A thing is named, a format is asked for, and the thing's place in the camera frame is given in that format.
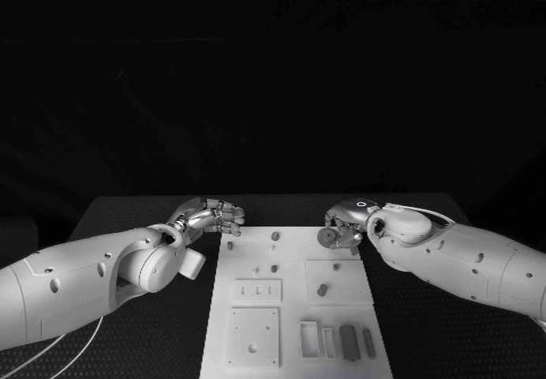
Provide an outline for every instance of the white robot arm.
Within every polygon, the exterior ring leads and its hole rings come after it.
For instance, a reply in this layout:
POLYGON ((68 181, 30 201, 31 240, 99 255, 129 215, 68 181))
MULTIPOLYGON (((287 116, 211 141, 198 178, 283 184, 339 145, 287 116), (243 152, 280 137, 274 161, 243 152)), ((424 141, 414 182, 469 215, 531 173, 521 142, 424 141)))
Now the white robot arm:
POLYGON ((423 209, 357 198, 326 211, 318 242, 331 249, 359 244, 361 234, 385 264, 437 288, 505 310, 546 320, 546 254, 501 235, 455 223, 423 209), (433 223, 416 210, 443 218, 433 223), (338 231, 329 228, 334 221, 338 231))
POLYGON ((195 279, 204 257, 187 249, 204 231, 240 235, 244 211, 194 198, 165 224, 37 251, 0 270, 0 350, 47 340, 97 320, 177 273, 195 279))

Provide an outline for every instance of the table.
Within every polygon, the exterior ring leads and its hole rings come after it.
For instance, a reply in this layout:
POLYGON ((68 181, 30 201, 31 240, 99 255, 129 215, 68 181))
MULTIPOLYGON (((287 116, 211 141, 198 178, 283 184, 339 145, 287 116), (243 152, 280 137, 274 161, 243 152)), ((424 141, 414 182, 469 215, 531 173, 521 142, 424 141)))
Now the table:
MULTIPOLYGON (((161 223, 192 195, 100 197, 90 204, 70 241, 161 223)), ((341 200, 364 197, 430 209, 468 223, 443 193, 207 195, 246 210, 249 226, 318 226, 341 200)), ((63 377, 197 378, 218 253, 218 235, 191 248, 207 262, 194 281, 177 276, 165 289, 126 302, 107 315, 92 344, 63 377)), ((394 379, 546 377, 546 335, 527 316, 447 294, 413 274, 385 266, 370 243, 359 246, 375 316, 394 379)), ((96 322, 61 342, 14 376, 48 377, 87 342, 96 322)), ((0 351, 8 372, 51 340, 0 351)))

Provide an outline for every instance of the black table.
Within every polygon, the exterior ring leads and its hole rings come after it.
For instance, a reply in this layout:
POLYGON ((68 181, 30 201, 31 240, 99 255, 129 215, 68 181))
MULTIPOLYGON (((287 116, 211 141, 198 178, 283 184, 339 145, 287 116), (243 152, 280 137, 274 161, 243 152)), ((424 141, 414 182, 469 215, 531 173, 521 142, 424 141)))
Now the black table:
MULTIPOLYGON (((70 240, 164 222, 192 197, 96 199, 70 240)), ((351 197, 426 208, 468 223, 443 193, 207 197, 243 207, 247 226, 319 226, 329 207, 351 197)), ((205 234, 191 248, 207 257, 197 279, 177 276, 159 293, 135 298, 104 317, 94 340, 61 377, 198 377, 218 234, 205 234)), ((370 243, 361 244, 359 256, 394 379, 546 377, 546 335, 528 317, 449 295, 413 274, 387 267, 370 243)), ((77 354, 94 326, 96 322, 68 333, 12 378, 48 378, 77 354)), ((1 351, 0 373, 8 372, 50 342, 1 351)))

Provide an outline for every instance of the robotic hand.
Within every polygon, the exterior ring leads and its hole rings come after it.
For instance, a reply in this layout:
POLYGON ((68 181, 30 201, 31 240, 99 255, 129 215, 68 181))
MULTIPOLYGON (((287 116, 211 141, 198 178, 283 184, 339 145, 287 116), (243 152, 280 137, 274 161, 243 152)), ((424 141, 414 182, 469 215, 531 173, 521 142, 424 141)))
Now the robotic hand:
POLYGON ((437 288, 546 326, 546 255, 506 237, 455 223, 439 213, 403 205, 383 207, 361 198, 339 202, 325 215, 318 242, 352 248, 367 238, 385 264, 437 288), (420 212, 440 217, 429 220, 420 212), (338 230, 329 228, 335 223, 338 230))
POLYGON ((195 279, 204 257, 187 249, 204 231, 240 235, 244 211, 204 198, 164 224, 37 251, 0 270, 0 351, 66 334, 158 292, 177 273, 195 279))

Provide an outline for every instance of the black background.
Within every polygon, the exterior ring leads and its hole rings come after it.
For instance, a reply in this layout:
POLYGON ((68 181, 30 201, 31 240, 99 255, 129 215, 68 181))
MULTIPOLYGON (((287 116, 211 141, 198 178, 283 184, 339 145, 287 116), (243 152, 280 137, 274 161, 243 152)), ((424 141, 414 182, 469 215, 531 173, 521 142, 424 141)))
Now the black background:
POLYGON ((0 213, 40 246, 104 195, 446 192, 546 247, 542 2, 2 7, 0 213))

